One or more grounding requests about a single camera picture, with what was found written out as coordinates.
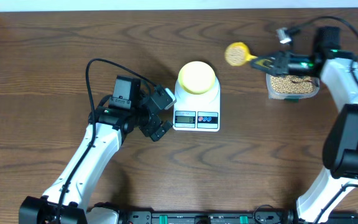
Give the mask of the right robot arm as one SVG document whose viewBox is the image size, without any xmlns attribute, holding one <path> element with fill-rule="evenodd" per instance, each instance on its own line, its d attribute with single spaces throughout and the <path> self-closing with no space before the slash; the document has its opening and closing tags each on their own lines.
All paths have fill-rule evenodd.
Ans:
<svg viewBox="0 0 358 224">
<path fill-rule="evenodd" d="M 296 201 L 296 220 L 326 223 L 335 206 L 358 188 L 358 57 L 340 47 L 338 27 L 320 27 L 313 54 L 278 51 L 250 61 L 253 68 L 274 77 L 315 77 L 328 88 L 338 116 L 323 146 L 323 168 Z"/>
</svg>

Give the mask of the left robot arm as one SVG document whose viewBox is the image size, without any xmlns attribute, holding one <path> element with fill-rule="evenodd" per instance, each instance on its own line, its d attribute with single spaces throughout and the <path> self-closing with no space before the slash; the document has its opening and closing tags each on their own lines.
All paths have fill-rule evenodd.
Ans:
<svg viewBox="0 0 358 224">
<path fill-rule="evenodd" d="M 134 128 L 158 141 L 172 127 L 158 114 L 175 102 L 172 91 L 160 85 L 149 94 L 138 87 L 115 87 L 93 108 L 83 140 L 58 179 L 40 198 L 23 201 L 19 223 L 118 223 L 119 213 L 111 208 L 88 209 L 91 195 Z"/>
</svg>

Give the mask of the yellow measuring scoop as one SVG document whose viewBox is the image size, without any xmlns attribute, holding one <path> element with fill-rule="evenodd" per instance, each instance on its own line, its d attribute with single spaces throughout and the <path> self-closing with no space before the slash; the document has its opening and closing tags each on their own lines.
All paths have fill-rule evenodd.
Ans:
<svg viewBox="0 0 358 224">
<path fill-rule="evenodd" d="M 250 61 L 257 58 L 257 56 L 251 54 L 245 43 L 235 42 L 225 49 L 224 58 L 229 65 L 240 67 L 246 63 L 250 63 Z"/>
</svg>

